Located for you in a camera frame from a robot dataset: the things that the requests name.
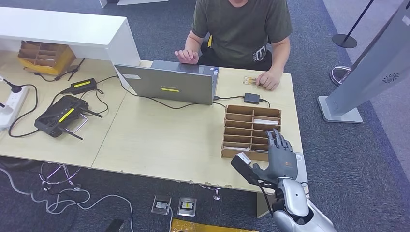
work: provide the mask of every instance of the power adapter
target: power adapter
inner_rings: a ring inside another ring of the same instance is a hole
[[[79,93],[84,93],[88,92],[90,90],[94,90],[97,88],[97,82],[95,81],[94,78],[84,80],[84,81],[79,81],[76,83],[72,83],[71,86],[68,89],[63,90],[61,93],[72,93],[74,95],[79,94]]]
[[[259,94],[245,93],[244,102],[259,105]]]

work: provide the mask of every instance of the olive green t-shirt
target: olive green t-shirt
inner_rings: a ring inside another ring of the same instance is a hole
[[[232,65],[250,65],[265,57],[268,37],[277,43],[292,32],[286,0],[248,0],[235,8],[228,0],[197,0],[192,32],[212,35],[216,55]]]

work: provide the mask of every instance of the white cable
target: white cable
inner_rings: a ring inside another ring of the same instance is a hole
[[[171,219],[169,220],[169,232],[171,232],[171,229],[172,229],[172,218],[174,217],[174,213],[172,212],[171,206],[168,205],[168,204],[167,204],[167,206],[168,206],[169,210],[171,210]]]
[[[128,204],[130,205],[130,211],[131,211],[131,232],[134,232],[134,230],[133,230],[133,228],[132,228],[133,212],[132,212],[131,202],[128,201],[128,200],[127,200],[126,198],[124,198],[124,197],[121,197],[121,196],[118,196],[118,195],[115,195],[115,194],[110,194],[110,195],[106,195],[105,197],[100,198],[98,201],[96,201],[96,202],[95,202],[92,206],[90,206],[90,207],[83,207],[83,206],[81,206],[81,204],[84,204],[84,203],[86,203],[86,202],[89,201],[89,199],[90,199],[90,197],[91,197],[90,192],[88,192],[87,190],[84,190],[84,189],[74,190],[74,189],[71,189],[71,188],[67,188],[67,189],[64,189],[64,190],[60,191],[60,192],[57,194],[57,201],[56,201],[55,203],[53,203],[53,204],[51,204],[51,205],[48,205],[48,204],[49,204],[49,201],[48,201],[48,200],[44,199],[44,200],[40,200],[40,201],[39,201],[39,200],[36,200],[36,199],[34,198],[33,193],[27,193],[27,192],[23,192],[23,191],[18,190],[18,189],[15,187],[15,185],[14,185],[14,182],[13,182],[13,179],[12,179],[10,173],[9,173],[8,171],[6,171],[5,169],[2,169],[2,168],[0,168],[0,171],[6,173],[7,177],[9,177],[10,184],[11,184],[12,188],[14,189],[14,191],[16,191],[16,192],[18,192],[18,193],[20,193],[20,194],[23,194],[23,195],[31,196],[31,199],[32,199],[34,202],[36,202],[36,203],[45,202],[45,210],[46,210],[46,212],[49,213],[49,214],[53,214],[53,215],[61,214],[62,212],[64,212],[64,210],[65,210],[68,206],[71,206],[71,205],[77,205],[79,208],[81,208],[81,209],[83,209],[83,210],[88,210],[88,209],[91,209],[92,207],[94,207],[98,202],[104,200],[104,199],[107,198],[107,197],[119,197],[119,198],[125,200],[126,202],[128,202]],[[88,195],[88,197],[87,197],[87,199],[86,199],[85,201],[78,202],[78,203],[75,202],[75,201],[73,201],[73,200],[63,200],[63,201],[59,201],[60,194],[63,193],[63,192],[65,192],[65,191],[86,192],[87,195]],[[54,212],[54,211],[58,208],[59,204],[60,204],[60,203],[63,203],[63,202],[71,202],[71,204],[66,205],[66,206],[65,206],[61,211],[59,211],[59,212]]]

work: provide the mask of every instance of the yellow sticker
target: yellow sticker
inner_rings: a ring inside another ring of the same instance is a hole
[[[256,85],[256,77],[244,76],[245,85]]]
[[[70,115],[74,111],[74,108],[71,108],[68,112],[63,115],[63,117],[60,118],[59,122],[62,122],[68,115]]]
[[[91,84],[91,82],[87,81],[87,82],[84,82],[84,83],[77,84],[77,85],[74,86],[74,88],[77,88],[77,87],[80,87],[80,86],[85,86],[85,85],[88,85],[88,84]]]
[[[172,88],[161,88],[164,91],[171,91],[171,92],[179,92],[178,89],[172,89]]]

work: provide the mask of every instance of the man's left hand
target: man's left hand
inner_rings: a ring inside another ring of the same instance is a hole
[[[281,69],[271,69],[258,76],[258,79],[256,79],[256,85],[263,86],[270,91],[274,90],[278,87],[282,74],[283,70]]]

